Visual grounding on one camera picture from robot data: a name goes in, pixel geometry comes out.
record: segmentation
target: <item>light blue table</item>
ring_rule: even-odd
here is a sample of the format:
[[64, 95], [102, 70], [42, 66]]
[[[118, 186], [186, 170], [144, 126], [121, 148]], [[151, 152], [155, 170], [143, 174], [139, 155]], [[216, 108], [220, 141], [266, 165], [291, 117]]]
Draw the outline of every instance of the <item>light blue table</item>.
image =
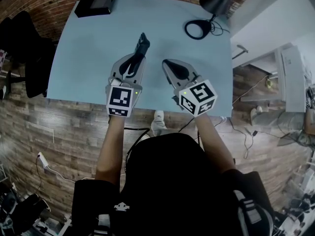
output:
[[151, 46], [136, 108], [181, 112], [162, 70], [164, 59], [179, 59], [190, 63], [215, 88], [218, 99], [209, 115], [231, 116], [229, 33], [209, 34], [198, 41], [183, 30], [189, 20], [211, 18], [201, 6], [177, 0], [116, 0], [112, 14], [85, 18], [75, 15], [75, 7], [57, 47], [48, 98], [106, 104], [105, 87], [113, 64], [134, 51], [144, 32]]

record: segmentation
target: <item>white logo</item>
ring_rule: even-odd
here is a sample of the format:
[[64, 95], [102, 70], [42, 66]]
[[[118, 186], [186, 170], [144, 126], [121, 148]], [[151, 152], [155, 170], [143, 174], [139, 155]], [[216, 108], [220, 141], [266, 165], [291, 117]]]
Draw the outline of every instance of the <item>white logo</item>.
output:
[[116, 210], [126, 211], [129, 209], [129, 206], [127, 206], [124, 202], [121, 202], [120, 204], [115, 205], [114, 208], [116, 208]]

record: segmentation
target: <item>black cable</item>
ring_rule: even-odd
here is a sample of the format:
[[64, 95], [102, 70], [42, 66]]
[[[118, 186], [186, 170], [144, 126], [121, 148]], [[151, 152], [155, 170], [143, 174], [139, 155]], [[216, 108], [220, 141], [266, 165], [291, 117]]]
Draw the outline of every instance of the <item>black cable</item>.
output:
[[[223, 122], [223, 119], [221, 119], [221, 121], [220, 121], [218, 124], [216, 124], [215, 127], [218, 126], [218, 125], [220, 125], [222, 122]], [[199, 135], [199, 131], [198, 131], [198, 132], [197, 132], [197, 138], [196, 138], [196, 139], [198, 139], [198, 144], [199, 144], [199, 146], [200, 146], [200, 140], [199, 140], [199, 138], [200, 138], [200, 135]]]
[[194, 118], [192, 118], [184, 127], [182, 127], [178, 133], [180, 133], [184, 128], [186, 128], [192, 121], [193, 121]]
[[37, 174], [38, 174], [39, 179], [40, 179], [40, 184], [39, 184], [39, 187], [38, 187], [37, 190], [36, 190], [36, 193], [37, 193], [37, 191], [38, 191], [38, 190], [40, 189], [40, 187], [41, 187], [41, 177], [40, 177], [40, 174], [39, 174], [39, 171], [38, 171], [38, 166], [37, 166], [37, 160], [38, 160], [38, 158], [39, 158], [39, 155], [38, 155], [37, 158], [36, 158], [35, 165], [36, 165], [36, 169], [37, 169]]
[[132, 149], [137, 145], [137, 143], [141, 140], [141, 138], [147, 134], [150, 129], [149, 128], [124, 128], [126, 130], [145, 130], [141, 136], [139, 136], [139, 138], [135, 141], [135, 143], [131, 146], [131, 148], [129, 149], [129, 151], [127, 152], [126, 154], [126, 157], [125, 157], [125, 173], [127, 174], [127, 161], [128, 161], [128, 158], [129, 158], [129, 155], [132, 151]]
[[221, 119], [221, 121], [218, 124], [216, 124], [215, 127], [220, 125], [222, 122], [223, 122], [223, 119]]
[[199, 131], [197, 132], [197, 136], [198, 136], [198, 145], [200, 146], [200, 136], [199, 136]]
[[232, 125], [232, 128], [233, 128], [235, 131], [238, 131], [238, 132], [242, 133], [243, 135], [245, 135], [244, 146], [245, 146], [245, 148], [246, 148], [246, 151], [245, 151], [245, 153], [244, 153], [243, 158], [244, 158], [244, 159], [247, 159], [248, 154], [249, 154], [249, 151], [248, 151], [248, 150], [253, 146], [253, 144], [254, 144], [254, 138], [253, 138], [253, 136], [252, 136], [252, 145], [248, 148], [248, 147], [246, 146], [247, 135], [246, 135], [244, 132], [242, 132], [241, 130], [238, 130], [238, 129], [236, 129], [236, 128], [234, 127], [231, 118], [229, 118], [229, 121], [230, 121], [230, 123], [231, 123], [231, 125]]
[[[216, 24], [219, 26], [219, 29], [222, 30], [222, 32], [221, 32], [220, 34], [214, 34], [214, 32], [216, 31], [216, 29], [218, 28], [218, 27], [216, 27], [216, 26], [214, 25], [214, 23], [216, 23]], [[211, 33], [213, 36], [221, 36], [221, 35], [223, 35], [223, 33], [224, 33], [225, 31], [228, 32], [228, 33], [230, 33], [229, 30], [223, 29], [222, 26], [221, 26], [217, 21], [212, 20], [210, 33]]]

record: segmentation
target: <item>wooden floor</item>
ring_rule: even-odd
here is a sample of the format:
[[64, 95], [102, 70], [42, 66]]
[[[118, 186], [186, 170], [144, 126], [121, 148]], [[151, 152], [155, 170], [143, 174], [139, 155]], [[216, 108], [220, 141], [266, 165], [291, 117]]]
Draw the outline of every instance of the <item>wooden floor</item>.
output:
[[[251, 67], [236, 68], [234, 71], [234, 97], [246, 92], [264, 73]], [[264, 81], [253, 92], [268, 93], [277, 91], [275, 85], [267, 89]], [[236, 129], [253, 133], [249, 122], [250, 109], [255, 104], [235, 103], [233, 124]], [[150, 127], [154, 111], [135, 109], [126, 121], [128, 127]], [[165, 123], [169, 129], [178, 131], [191, 116], [184, 113], [165, 113]], [[219, 118], [212, 118], [214, 124]], [[49, 166], [71, 180], [94, 177], [99, 151], [108, 127], [105, 106], [80, 102], [50, 100], [43, 97], [28, 99], [25, 84], [12, 85], [12, 93], [7, 100], [0, 101], [0, 159], [9, 169], [11, 181], [21, 195], [34, 193], [40, 185], [36, 172], [36, 156], [41, 151]], [[222, 139], [236, 159], [237, 168], [244, 172], [258, 171], [275, 209], [284, 203], [282, 190], [292, 171], [304, 164], [310, 152], [304, 147], [292, 144], [277, 147], [278, 138], [258, 133], [249, 156], [244, 159], [245, 135], [232, 129], [229, 121], [218, 125]], [[260, 131], [281, 136], [279, 130], [259, 128]], [[183, 133], [197, 137], [194, 122]], [[129, 150], [141, 131], [125, 131], [124, 154]], [[246, 145], [252, 144], [247, 133]], [[42, 184], [38, 194], [52, 209], [53, 217], [62, 220], [63, 214], [71, 213], [74, 183], [63, 180], [55, 173], [44, 171], [38, 161]]]

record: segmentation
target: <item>person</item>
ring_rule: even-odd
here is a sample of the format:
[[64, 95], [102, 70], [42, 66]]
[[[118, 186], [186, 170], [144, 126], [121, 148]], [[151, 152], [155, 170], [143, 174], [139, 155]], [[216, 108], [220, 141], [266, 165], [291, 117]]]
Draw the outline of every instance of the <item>person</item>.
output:
[[111, 116], [95, 180], [75, 183], [75, 235], [271, 235], [273, 209], [259, 174], [236, 169], [210, 118], [195, 118], [203, 149], [170, 133], [163, 118], [155, 112], [156, 136], [130, 153], [120, 193], [125, 118]]

